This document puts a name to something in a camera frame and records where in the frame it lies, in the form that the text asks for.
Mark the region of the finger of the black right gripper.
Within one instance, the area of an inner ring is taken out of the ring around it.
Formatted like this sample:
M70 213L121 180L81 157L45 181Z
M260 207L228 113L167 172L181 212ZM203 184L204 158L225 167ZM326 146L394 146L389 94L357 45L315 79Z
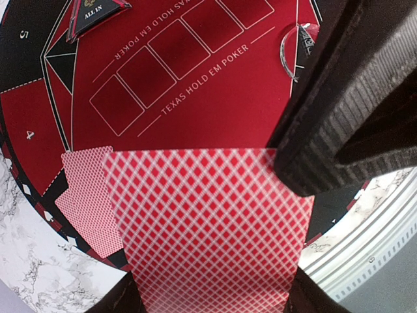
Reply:
M416 165L416 2L320 1L323 22L269 141L310 196Z

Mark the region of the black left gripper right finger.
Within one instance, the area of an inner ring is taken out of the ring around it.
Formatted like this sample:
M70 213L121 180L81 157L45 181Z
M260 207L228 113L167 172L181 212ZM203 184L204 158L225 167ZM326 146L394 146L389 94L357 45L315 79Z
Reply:
M304 271L297 271L288 297L288 313L349 313Z

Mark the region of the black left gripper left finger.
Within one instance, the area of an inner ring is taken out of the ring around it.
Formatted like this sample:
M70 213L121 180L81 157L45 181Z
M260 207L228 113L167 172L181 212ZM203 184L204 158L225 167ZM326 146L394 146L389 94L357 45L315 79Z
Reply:
M121 280L86 313L141 312L141 299L132 274Z

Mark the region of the single red playing card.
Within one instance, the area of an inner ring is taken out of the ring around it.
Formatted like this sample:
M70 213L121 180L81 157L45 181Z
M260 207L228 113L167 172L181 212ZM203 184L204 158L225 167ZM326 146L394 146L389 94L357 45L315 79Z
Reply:
M80 202L71 190L67 189L55 200L55 205L101 258L106 258L123 248L108 201Z

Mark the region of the red playing card deck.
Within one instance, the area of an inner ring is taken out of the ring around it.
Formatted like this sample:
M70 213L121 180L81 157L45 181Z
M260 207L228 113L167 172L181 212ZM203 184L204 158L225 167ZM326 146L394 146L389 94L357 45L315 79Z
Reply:
M147 312L282 312L314 199L273 149L108 153L103 172Z

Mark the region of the triangular all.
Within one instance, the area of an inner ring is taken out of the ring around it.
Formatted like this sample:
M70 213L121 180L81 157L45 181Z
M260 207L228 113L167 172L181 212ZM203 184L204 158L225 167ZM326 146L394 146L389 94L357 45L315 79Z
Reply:
M130 8L131 4L122 0L73 1L66 41L73 43L99 23Z

